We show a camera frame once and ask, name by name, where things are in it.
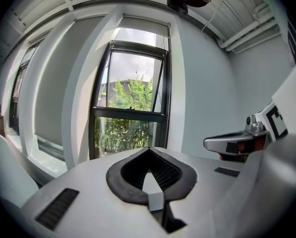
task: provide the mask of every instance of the black rubber cover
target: black rubber cover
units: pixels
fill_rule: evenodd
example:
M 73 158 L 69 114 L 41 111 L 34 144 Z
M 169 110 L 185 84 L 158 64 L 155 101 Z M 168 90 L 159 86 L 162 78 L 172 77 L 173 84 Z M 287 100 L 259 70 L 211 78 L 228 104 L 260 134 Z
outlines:
M 149 169 L 165 202 L 185 198 L 197 181 L 197 173 L 189 165 L 155 148 L 144 148 L 113 164 L 106 173 L 107 185 L 124 202 L 148 205 L 148 195 L 142 189 Z

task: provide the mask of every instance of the sky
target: sky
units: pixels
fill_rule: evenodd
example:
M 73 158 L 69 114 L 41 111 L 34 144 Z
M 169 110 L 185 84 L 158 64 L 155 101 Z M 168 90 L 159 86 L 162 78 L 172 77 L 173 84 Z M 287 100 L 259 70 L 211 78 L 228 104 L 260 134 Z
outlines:
M 116 40 L 155 46 L 156 34 L 136 29 L 121 28 Z M 111 61 L 110 82 L 115 82 L 118 79 L 121 81 L 135 79 L 137 75 L 139 78 L 143 75 L 144 81 L 149 82 L 153 76 L 154 61 L 155 59 L 153 58 L 114 53 Z M 102 83 L 106 83 L 106 78 L 107 72 L 104 72 Z

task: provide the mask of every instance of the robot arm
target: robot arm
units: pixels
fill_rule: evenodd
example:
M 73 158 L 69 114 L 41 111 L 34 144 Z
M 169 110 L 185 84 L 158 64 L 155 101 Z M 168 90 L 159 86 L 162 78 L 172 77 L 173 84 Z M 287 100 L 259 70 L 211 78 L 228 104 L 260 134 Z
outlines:
M 271 142 L 287 134 L 283 117 L 271 101 L 261 111 L 246 119 L 244 131 L 208 137 L 204 139 L 203 145 L 209 151 L 222 154 L 223 159 L 239 156 L 238 160 L 245 162 L 249 153 L 264 150 Z

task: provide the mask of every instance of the roller blind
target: roller blind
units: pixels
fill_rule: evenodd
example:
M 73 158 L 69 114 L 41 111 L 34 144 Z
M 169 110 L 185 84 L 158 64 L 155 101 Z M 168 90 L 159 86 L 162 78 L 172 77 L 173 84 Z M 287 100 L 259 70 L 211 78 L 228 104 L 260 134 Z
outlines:
M 118 27 L 137 29 L 169 37 L 168 25 L 124 16 Z
M 43 39 L 45 39 L 47 37 L 47 35 L 49 34 L 50 30 L 39 35 L 37 38 L 33 39 L 32 41 L 29 42 L 29 45 L 32 46 L 40 41 L 42 41 Z
M 55 48 L 42 75 L 35 104 L 35 134 L 54 144 L 62 146 L 63 99 L 74 62 L 102 18 L 74 23 Z

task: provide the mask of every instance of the cable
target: cable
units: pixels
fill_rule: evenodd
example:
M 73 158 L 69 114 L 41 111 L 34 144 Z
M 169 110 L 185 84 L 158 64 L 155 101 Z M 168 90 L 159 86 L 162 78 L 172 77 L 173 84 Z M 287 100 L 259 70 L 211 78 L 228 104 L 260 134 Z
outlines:
M 201 30 L 201 33 L 203 33 L 203 30 L 211 23 L 211 21 L 214 19 L 214 17 L 215 17 L 215 15 L 216 15 L 216 13 L 217 13 L 217 11 L 218 11 L 218 8 L 219 8 L 219 6 L 220 6 L 220 4 L 223 2 L 224 0 L 221 0 L 220 2 L 219 2 L 219 4 L 217 5 L 217 7 L 216 7 L 216 9 L 214 10 L 214 13 L 213 13 L 213 16 L 212 16 L 212 18 L 206 23 L 206 25 L 202 28 L 202 30 Z

